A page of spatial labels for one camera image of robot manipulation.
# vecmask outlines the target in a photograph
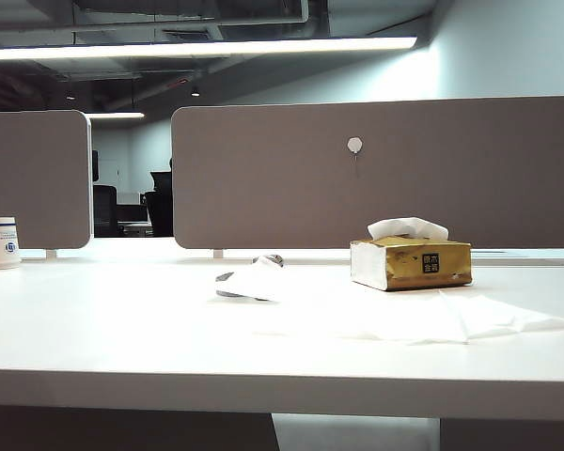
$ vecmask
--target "gold tissue box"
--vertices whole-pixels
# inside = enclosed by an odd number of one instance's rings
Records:
[[[469,284],[470,244],[402,237],[351,241],[351,279],[383,290]]]

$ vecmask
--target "fluorescent light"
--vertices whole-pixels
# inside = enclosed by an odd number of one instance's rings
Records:
[[[355,38],[198,42],[184,44],[73,45],[0,49],[0,60],[78,59],[134,56],[229,56],[409,49],[416,38]]]
[[[85,113],[90,119],[136,119],[144,117],[143,113]]]

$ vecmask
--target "pipe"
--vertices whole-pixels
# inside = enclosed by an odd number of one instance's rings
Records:
[[[309,19],[309,0],[301,0],[301,16],[296,17],[264,17],[261,19],[180,19],[176,21],[156,22],[115,22],[115,23],[87,23],[82,25],[60,25],[60,26],[34,26],[24,28],[10,28],[12,25],[0,24],[0,33],[36,33],[36,32],[70,32],[86,33],[95,31],[114,31],[129,28],[158,28],[160,26],[178,25],[217,25],[217,26],[241,26],[241,25],[267,25],[285,23],[305,23]]]

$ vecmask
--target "desk partition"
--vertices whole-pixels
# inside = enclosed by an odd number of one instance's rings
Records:
[[[346,248],[401,216],[564,247],[564,97],[181,108],[172,137],[183,247]]]
[[[0,216],[15,216],[22,248],[89,240],[89,129],[78,111],[0,113]]]

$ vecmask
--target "white wall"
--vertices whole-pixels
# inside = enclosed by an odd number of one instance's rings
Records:
[[[144,193],[154,186],[151,171],[169,171],[171,121],[140,125],[130,131],[130,187]]]
[[[151,171],[168,171],[171,158],[171,125],[162,120],[131,129],[92,129],[92,148],[99,152],[96,183],[117,188],[117,201],[125,194],[145,193],[154,186]]]
[[[99,179],[95,183],[111,185],[117,192],[130,191],[129,134],[126,130],[92,128],[92,149],[98,150]]]
[[[440,98],[564,95],[564,0],[457,0],[434,59]]]
[[[426,99],[434,87],[435,77],[430,68],[428,49],[394,52],[236,98],[226,104]]]

